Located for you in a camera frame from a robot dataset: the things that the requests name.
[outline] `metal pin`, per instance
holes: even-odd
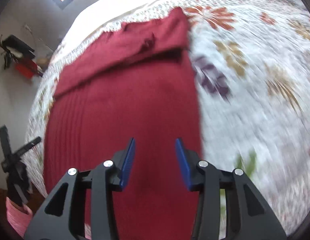
[[[75,168],[70,168],[69,170],[68,170],[68,174],[70,175],[70,176],[73,176],[73,175],[75,175],[77,173],[77,170],[75,169]]]
[[[103,165],[105,166],[105,167],[111,167],[111,166],[113,166],[113,161],[111,161],[111,160],[108,160],[108,161],[104,161],[104,163],[103,163]]]
[[[207,161],[199,161],[198,162],[198,166],[205,168],[208,166],[208,162]]]
[[[242,169],[235,169],[234,173],[238,176],[242,176],[244,174],[244,171]]]

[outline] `maroon garment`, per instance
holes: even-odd
[[[174,147],[181,137],[201,150],[187,31],[181,8],[123,24],[102,33],[60,75],[45,138],[47,192],[70,167],[93,169],[134,137],[128,186],[113,194],[121,240],[191,236],[198,194],[186,190]]]

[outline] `blue gripper pad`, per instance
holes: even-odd
[[[187,189],[189,191],[191,191],[191,189],[192,189],[192,182],[191,182],[190,163],[188,162],[188,159],[187,159],[187,156],[186,156],[186,152],[185,152],[187,150],[185,150],[185,148],[183,146],[183,142],[179,138],[176,139],[175,150],[176,150],[176,155],[177,155],[179,166],[180,166],[180,169],[181,169],[181,172],[182,172],[182,177],[183,177],[185,186],[187,187]]]
[[[122,188],[122,190],[127,186],[129,175],[131,173],[133,161],[135,156],[135,139],[133,138],[130,141],[130,144],[127,149],[127,154],[123,163],[122,167],[122,175],[120,179],[119,186]]]

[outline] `mattress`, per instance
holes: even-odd
[[[244,169],[291,234],[310,210],[310,14],[303,3],[122,1],[100,0],[77,17],[43,76],[26,141],[44,141],[60,72],[102,32],[163,18],[179,6],[190,22],[203,155],[218,169]],[[46,196],[43,159],[43,144],[24,156],[29,177]],[[221,217],[223,238],[223,195]]]

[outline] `wall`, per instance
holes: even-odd
[[[30,26],[35,36],[56,49],[77,15],[96,1],[98,0],[74,0],[61,10],[52,0],[10,0],[0,15],[0,36],[3,34],[5,39],[13,34],[33,47],[37,56],[38,51],[44,55],[49,49],[34,39],[23,26],[25,24]],[[3,71],[3,63],[3,57],[0,55],[0,126],[4,124],[7,126],[14,151],[24,144],[28,113],[40,78],[26,80],[13,67]],[[2,160],[0,145],[0,162]],[[0,187],[6,188],[5,174],[1,166]]]

